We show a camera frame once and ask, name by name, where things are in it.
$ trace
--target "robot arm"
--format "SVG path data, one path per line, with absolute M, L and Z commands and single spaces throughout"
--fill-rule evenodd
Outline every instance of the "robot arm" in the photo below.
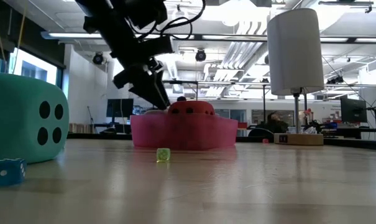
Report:
M 162 0 L 76 0 L 85 12 L 84 30 L 99 32 L 124 70 L 114 77 L 120 89 L 131 83 L 129 91 L 164 110 L 170 105 L 162 83 L 163 65 L 154 56 L 172 53 L 171 39 L 167 36 L 144 41 L 136 37 L 132 27 L 142 29 L 167 19 Z

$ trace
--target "ceiling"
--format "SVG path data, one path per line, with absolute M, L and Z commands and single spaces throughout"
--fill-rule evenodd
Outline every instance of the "ceiling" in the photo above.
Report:
M 84 32 L 84 14 L 80 7 L 74 1 L 64 0 L 5 0 L 16 10 L 23 12 L 23 9 L 27 8 L 27 17 L 38 25 L 50 32 Z M 172 12 L 175 10 L 176 1 L 167 0 L 168 17 L 172 17 Z M 181 4 L 182 9 L 189 11 L 189 15 L 193 15 L 198 12 L 201 6 L 200 0 L 191 0 L 191 5 Z M 272 8 L 268 14 L 275 15 L 280 12 L 290 10 L 293 7 L 304 6 L 317 9 L 318 0 L 285 0 L 286 4 L 283 8 Z M 330 36 L 356 36 L 356 37 L 376 37 L 376 6 L 371 13 L 364 13 L 366 7 L 346 7 L 344 9 L 333 9 L 336 13 L 340 13 L 337 18 L 331 19 L 328 15 L 322 15 L 318 11 L 319 23 L 324 22 L 328 24 L 324 30 L 321 31 L 321 35 Z M 258 26 L 256 33 L 262 34 L 266 28 L 266 23 L 269 17 L 262 16 L 257 13 L 256 21 L 253 22 L 252 27 Z M 178 27 L 173 29 L 173 33 L 188 33 L 189 26 Z M 239 24 L 234 26 L 226 26 L 221 21 L 207 21 L 199 19 L 193 23 L 194 34 L 236 34 L 239 31 Z M 71 44 L 75 45 L 75 49 L 87 58 L 91 58 L 95 52 L 109 53 L 109 48 L 103 40 L 70 40 Z M 209 63 L 221 63 L 227 58 L 228 52 L 230 53 L 231 42 L 207 42 L 207 41 L 177 41 L 175 40 L 176 53 L 182 55 L 176 62 L 166 63 L 169 66 L 176 66 L 177 71 L 192 71 L 191 77 L 189 73 L 184 73 L 185 79 L 196 79 L 197 77 L 214 78 L 216 76 L 216 70 L 212 74 L 205 75 L 204 68 Z M 243 71 L 236 72 L 240 81 L 245 82 L 257 82 L 262 77 L 267 77 L 268 74 L 253 75 L 252 73 L 262 69 L 257 64 L 263 64 L 261 60 L 267 54 L 266 44 L 257 44 L 251 46 L 252 51 L 247 52 L 247 61 L 242 67 Z M 239 46 L 239 50 L 234 52 L 236 58 L 243 57 L 244 50 L 249 48 L 248 44 Z M 207 61 L 196 62 L 194 56 L 198 49 L 204 49 L 207 54 Z M 322 54 L 324 58 L 331 64 L 332 68 L 324 62 L 324 75 L 325 79 L 331 76 L 334 70 L 341 69 L 344 71 L 344 78 L 352 83 L 357 81 L 357 69 L 364 66 L 367 62 L 372 62 L 376 59 L 376 44 L 322 44 Z

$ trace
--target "wooden block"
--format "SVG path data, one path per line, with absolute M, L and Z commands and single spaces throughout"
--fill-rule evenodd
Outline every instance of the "wooden block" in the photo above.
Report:
M 322 134 L 287 134 L 275 133 L 275 144 L 292 144 L 301 146 L 322 146 Z

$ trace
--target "desk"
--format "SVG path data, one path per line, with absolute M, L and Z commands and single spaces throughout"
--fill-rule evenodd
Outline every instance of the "desk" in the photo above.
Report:
M 54 161 L 0 187 L 0 223 L 376 224 L 376 151 L 237 143 L 172 152 L 66 141 Z
M 110 128 L 110 127 L 113 127 L 113 124 L 108 124 L 108 123 L 94 124 L 94 128 Z
M 344 136 L 345 138 L 361 139 L 362 133 L 376 133 L 373 128 L 337 128 L 337 129 L 323 129 L 322 133 L 327 136 Z

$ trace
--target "white cylinder lamp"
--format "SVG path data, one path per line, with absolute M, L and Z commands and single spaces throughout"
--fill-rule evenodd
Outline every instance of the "white cylinder lamp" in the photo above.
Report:
M 267 30 L 271 92 L 294 95 L 299 133 L 299 95 L 324 89 L 318 16 L 312 9 L 287 11 L 275 16 Z

